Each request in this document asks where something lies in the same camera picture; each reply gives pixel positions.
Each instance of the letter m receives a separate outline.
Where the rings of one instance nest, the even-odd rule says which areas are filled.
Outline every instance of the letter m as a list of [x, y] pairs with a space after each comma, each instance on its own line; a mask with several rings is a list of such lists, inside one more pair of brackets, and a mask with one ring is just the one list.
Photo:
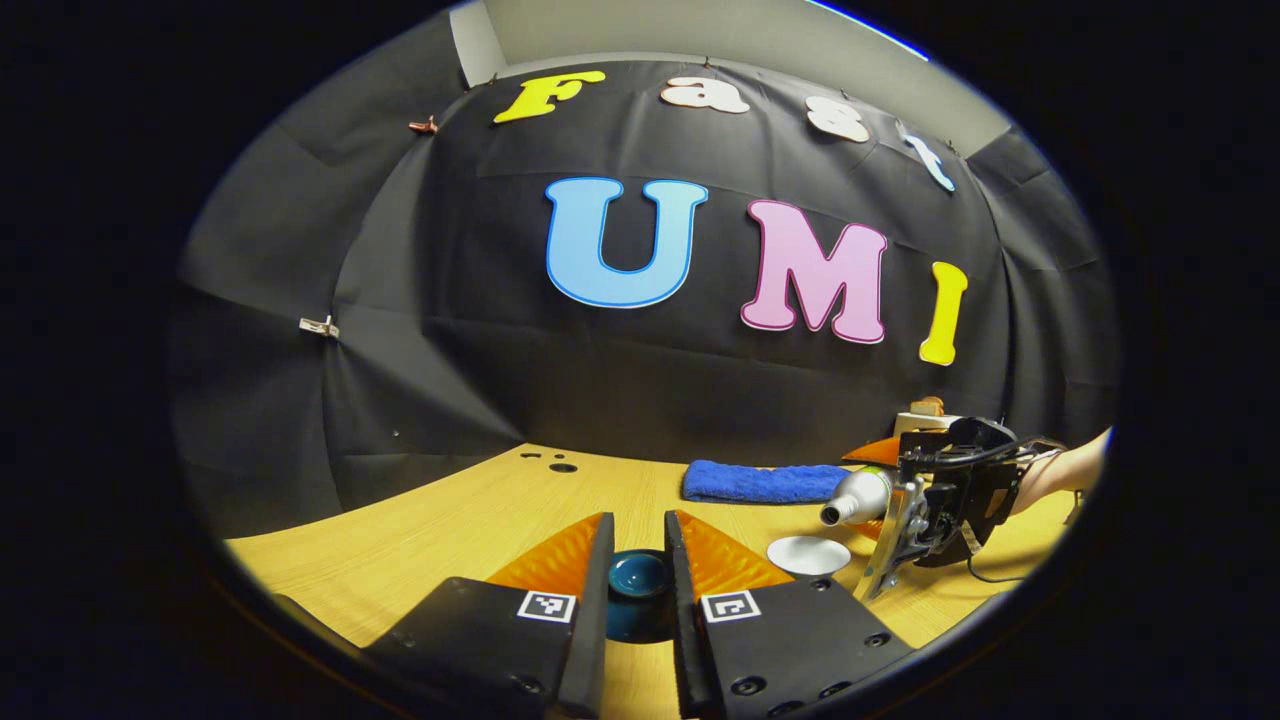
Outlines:
[[850, 342], [884, 340], [879, 269], [888, 241], [883, 234], [867, 225], [845, 225], [831, 256], [826, 256], [799, 208], [756, 200], [746, 206], [746, 214], [760, 223], [760, 275], [755, 300], [742, 306], [744, 323], [762, 331], [794, 325], [796, 314], [787, 304], [790, 282], [810, 331], [822, 328], [844, 291], [845, 305], [831, 323], [832, 332]]

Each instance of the cable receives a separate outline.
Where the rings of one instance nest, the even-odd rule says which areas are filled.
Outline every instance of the cable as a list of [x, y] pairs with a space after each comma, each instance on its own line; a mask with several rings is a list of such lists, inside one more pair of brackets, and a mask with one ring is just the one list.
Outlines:
[[996, 579], [996, 578], [983, 578], [982, 575], [978, 574], [977, 570], [973, 569], [973, 556], [972, 555], [969, 556], [968, 560], [965, 560], [965, 565], [969, 566], [969, 574], [970, 575], [973, 575], [974, 578], [978, 578], [979, 580], [982, 580], [984, 583], [1012, 583], [1015, 580], [1023, 580], [1023, 579], [1027, 578], [1027, 575], [1023, 575], [1021, 578], [1000, 578], [1000, 579]]

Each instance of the letter u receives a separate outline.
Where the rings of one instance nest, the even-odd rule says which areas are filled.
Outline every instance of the letter u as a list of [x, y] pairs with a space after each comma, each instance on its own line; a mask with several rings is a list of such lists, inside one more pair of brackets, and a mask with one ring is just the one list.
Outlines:
[[650, 181], [644, 195], [657, 204], [653, 258], [639, 270], [604, 263], [604, 217], [622, 195], [612, 178], [567, 178], [547, 186], [552, 225], [547, 234], [547, 274], [561, 292], [596, 307], [644, 307], [671, 297], [689, 275], [694, 209], [707, 188], [681, 181]]

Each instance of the orange object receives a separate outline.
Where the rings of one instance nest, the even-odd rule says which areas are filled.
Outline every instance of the orange object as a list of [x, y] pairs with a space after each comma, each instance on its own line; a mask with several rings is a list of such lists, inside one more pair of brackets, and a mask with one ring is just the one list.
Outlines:
[[692, 515], [676, 510], [694, 578], [694, 601], [704, 594], [749, 591], [795, 582], [768, 560]]
[[858, 450], [847, 452], [844, 459], [852, 460], [854, 462], [873, 462], [876, 465], [888, 465], [890, 468], [896, 468], [899, 441], [900, 438], [897, 437], [876, 441], [870, 445], [864, 445]]
[[591, 543], [604, 512], [582, 518], [554, 536], [535, 544], [488, 582], [508, 588], [553, 592], [582, 597], [590, 566]]
[[868, 520], [850, 527], [860, 536], [867, 536], [873, 541], [879, 541], [879, 532], [884, 528], [884, 520]]

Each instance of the wooden table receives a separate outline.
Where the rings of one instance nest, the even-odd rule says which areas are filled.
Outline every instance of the wooden table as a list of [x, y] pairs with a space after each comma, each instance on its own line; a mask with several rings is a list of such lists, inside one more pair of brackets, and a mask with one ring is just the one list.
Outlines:
[[[522, 457], [540, 452], [541, 457]], [[556, 455], [564, 457], [557, 460]], [[577, 466], [557, 473], [552, 462]], [[273, 592], [296, 600], [357, 646], [367, 646], [451, 575], [485, 579], [525, 550], [588, 515], [614, 515], [616, 547], [663, 547], [667, 510], [685, 510], [762, 556], [774, 539], [822, 536], [845, 543], [852, 561], [835, 579], [852, 591], [874, 543], [849, 528], [826, 528], [818, 505], [718, 505], [680, 498], [686, 465], [625, 460], [524, 445], [431, 484], [343, 515], [227, 541]], [[974, 568], [1025, 575], [1048, 555], [1070, 512], [1053, 493], [992, 534]], [[988, 584], [964, 564], [908, 565], [896, 588], [869, 603], [891, 630], [920, 647], [1015, 583]], [[672, 643], [608, 642], [604, 717], [678, 717]]]

